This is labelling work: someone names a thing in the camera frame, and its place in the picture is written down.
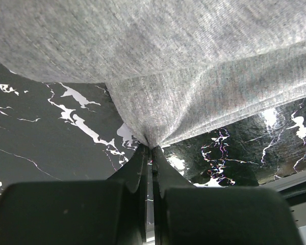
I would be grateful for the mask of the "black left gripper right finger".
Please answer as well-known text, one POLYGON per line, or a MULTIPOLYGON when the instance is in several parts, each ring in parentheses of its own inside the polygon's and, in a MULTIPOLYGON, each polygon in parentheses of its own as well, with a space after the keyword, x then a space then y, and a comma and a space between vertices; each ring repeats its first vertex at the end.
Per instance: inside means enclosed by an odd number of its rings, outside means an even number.
POLYGON ((152 150, 156 244, 302 244, 291 210, 261 187, 196 187, 152 150))

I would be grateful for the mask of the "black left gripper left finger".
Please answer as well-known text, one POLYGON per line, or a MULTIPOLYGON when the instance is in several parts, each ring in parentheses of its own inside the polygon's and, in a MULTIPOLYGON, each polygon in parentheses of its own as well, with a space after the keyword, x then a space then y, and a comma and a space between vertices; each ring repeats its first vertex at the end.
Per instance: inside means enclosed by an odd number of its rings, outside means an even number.
POLYGON ((143 244, 148 148, 106 180, 10 185, 0 197, 0 244, 143 244))

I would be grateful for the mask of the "grey t shirt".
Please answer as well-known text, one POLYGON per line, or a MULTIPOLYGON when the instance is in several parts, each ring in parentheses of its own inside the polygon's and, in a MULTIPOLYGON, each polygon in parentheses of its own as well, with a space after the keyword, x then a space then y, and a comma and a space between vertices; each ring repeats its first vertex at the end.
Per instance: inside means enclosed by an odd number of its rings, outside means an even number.
POLYGON ((306 97, 306 1, 0 1, 0 63, 105 83, 154 148, 306 97))

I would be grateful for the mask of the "aluminium frame rail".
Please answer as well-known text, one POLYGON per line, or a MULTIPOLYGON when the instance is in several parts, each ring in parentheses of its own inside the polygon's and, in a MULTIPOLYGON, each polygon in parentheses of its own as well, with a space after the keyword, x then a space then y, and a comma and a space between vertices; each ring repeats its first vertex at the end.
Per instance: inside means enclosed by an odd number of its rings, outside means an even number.
POLYGON ((306 170, 269 185, 288 202, 298 227, 306 226, 306 170))

